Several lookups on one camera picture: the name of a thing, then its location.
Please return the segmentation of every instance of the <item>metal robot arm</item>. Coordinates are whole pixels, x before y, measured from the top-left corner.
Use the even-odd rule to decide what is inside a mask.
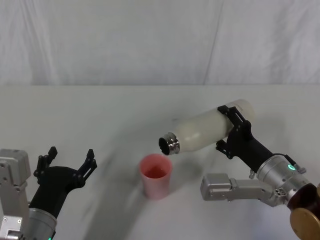
[[[216,149],[229,159],[239,157],[250,168],[251,180],[235,180],[225,173],[207,174],[200,187],[203,199],[258,199],[271,207],[286,205],[296,235],[302,240],[320,239],[320,194],[302,175],[306,169],[288,155],[272,153],[257,141],[251,123],[236,107],[224,105],[218,111],[227,116],[233,128],[226,142],[216,143]]]
[[[26,195],[30,177],[28,154],[22,150],[0,150],[0,200],[3,219],[0,240],[17,240],[28,225],[29,207]]]
[[[57,149],[51,147],[47,155],[39,156],[33,173],[39,188],[28,204],[25,191],[30,176],[27,153],[0,150],[0,199],[4,213],[0,240],[52,240],[54,237],[57,217],[68,193],[82,188],[97,168],[92,149],[78,170],[50,166],[57,153]]]

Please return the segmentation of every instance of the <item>white curtain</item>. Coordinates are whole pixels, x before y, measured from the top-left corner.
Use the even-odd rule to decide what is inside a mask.
[[[320,0],[0,0],[0,85],[320,82]]]

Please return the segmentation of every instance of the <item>table surface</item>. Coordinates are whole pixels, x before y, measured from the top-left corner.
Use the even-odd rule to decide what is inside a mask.
[[[249,168],[211,145],[171,156],[171,194],[150,201],[137,165],[184,119],[233,100],[250,101],[253,135],[289,154],[319,183],[319,86],[62,86],[0,88],[0,147],[26,150],[31,171],[56,146],[53,165],[79,168],[92,148],[98,168],[72,191],[55,240],[294,240],[290,211],[258,200],[203,201],[206,173],[248,179]],[[38,188],[28,180],[31,200]]]

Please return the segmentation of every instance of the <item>pink cup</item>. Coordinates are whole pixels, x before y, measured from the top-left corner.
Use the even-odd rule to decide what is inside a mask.
[[[169,194],[172,168],[170,159],[162,154],[150,154],[141,160],[139,170],[149,199],[159,200]]]

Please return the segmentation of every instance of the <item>wooden disc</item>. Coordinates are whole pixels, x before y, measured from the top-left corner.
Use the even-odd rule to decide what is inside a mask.
[[[294,233],[301,240],[320,239],[320,221],[309,210],[296,208],[291,212],[290,223]]]

